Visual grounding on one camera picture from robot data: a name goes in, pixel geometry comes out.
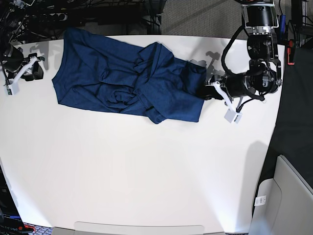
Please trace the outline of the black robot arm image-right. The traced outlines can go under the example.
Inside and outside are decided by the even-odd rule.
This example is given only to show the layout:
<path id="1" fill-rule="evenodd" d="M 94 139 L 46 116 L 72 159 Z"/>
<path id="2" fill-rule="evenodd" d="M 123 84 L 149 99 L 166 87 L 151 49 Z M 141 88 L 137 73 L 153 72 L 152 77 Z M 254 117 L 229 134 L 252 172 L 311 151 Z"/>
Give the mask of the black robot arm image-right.
<path id="1" fill-rule="evenodd" d="M 279 27 L 274 2 L 271 0 L 240 0 L 242 24 L 223 50 L 221 65 L 223 76 L 214 75 L 198 90 L 197 95 L 205 100 L 223 97 L 214 87 L 217 83 L 230 100 L 248 96 L 251 100 L 264 101 L 265 95 L 272 94 L 282 85 L 281 61 L 275 29 Z M 244 31 L 247 34 L 246 48 L 249 69 L 234 73 L 226 65 L 226 56 Z"/>

